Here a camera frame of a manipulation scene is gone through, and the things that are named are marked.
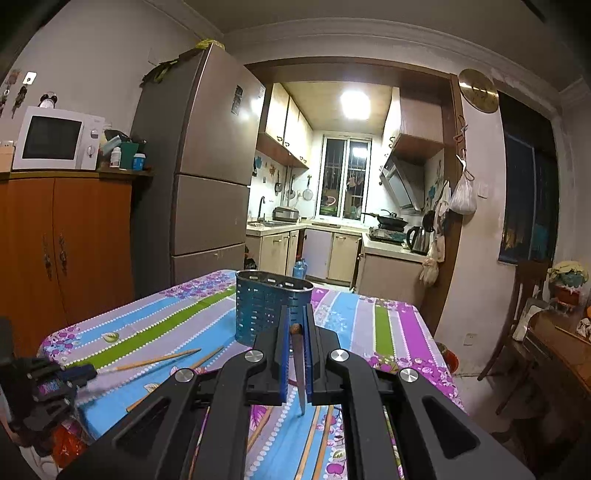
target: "wok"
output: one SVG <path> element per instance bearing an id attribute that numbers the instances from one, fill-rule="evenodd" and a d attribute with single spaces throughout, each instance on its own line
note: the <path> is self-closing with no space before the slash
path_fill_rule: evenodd
<path id="1" fill-rule="evenodd" d="M 396 229 L 402 231 L 408 224 L 406 220 L 399 218 L 395 213 L 382 209 L 383 212 L 388 212 L 388 215 L 378 215 L 377 213 L 363 212 L 363 215 L 369 215 L 378 219 L 381 227 L 386 229 Z"/>

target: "knife blade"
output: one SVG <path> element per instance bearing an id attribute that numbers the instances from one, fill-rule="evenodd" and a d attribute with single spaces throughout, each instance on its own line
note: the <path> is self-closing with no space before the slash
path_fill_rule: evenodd
<path id="1" fill-rule="evenodd" d="M 290 334 L 296 374 L 295 382 L 300 399 L 300 410 L 303 415 L 306 412 L 306 379 L 304 377 L 304 336 L 301 325 L 299 323 L 291 325 Z"/>

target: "kitchen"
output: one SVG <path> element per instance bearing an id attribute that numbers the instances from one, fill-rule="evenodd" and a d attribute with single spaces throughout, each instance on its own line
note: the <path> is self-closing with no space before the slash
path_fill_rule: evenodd
<path id="1" fill-rule="evenodd" d="M 286 275 L 302 257 L 309 280 L 420 306 L 423 214 L 444 184 L 441 106 L 370 83 L 266 87 L 249 256 Z"/>

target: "gas stove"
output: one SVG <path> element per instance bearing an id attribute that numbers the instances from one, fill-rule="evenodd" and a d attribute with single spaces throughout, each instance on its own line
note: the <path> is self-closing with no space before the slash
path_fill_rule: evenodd
<path id="1" fill-rule="evenodd" d="M 392 230 L 386 230 L 384 228 L 369 228 L 369 237 L 371 240 L 376 240 L 378 242 L 387 242 L 389 244 L 396 244 L 402 245 L 402 243 L 406 240 L 406 233 L 404 232 L 394 232 Z"/>

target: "refrigerator door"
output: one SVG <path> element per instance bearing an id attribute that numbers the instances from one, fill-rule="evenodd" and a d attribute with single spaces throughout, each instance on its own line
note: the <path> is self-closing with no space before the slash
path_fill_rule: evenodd
<path id="1" fill-rule="evenodd" d="M 172 254 L 243 244 L 248 194 L 244 185 L 178 175 Z"/>
<path id="2" fill-rule="evenodd" d="M 250 185 L 265 88 L 216 46 L 199 74 L 178 171 Z"/>
<path id="3" fill-rule="evenodd" d="M 244 268 L 244 244 L 173 257 L 173 282 L 178 285 L 225 268 L 230 270 Z"/>

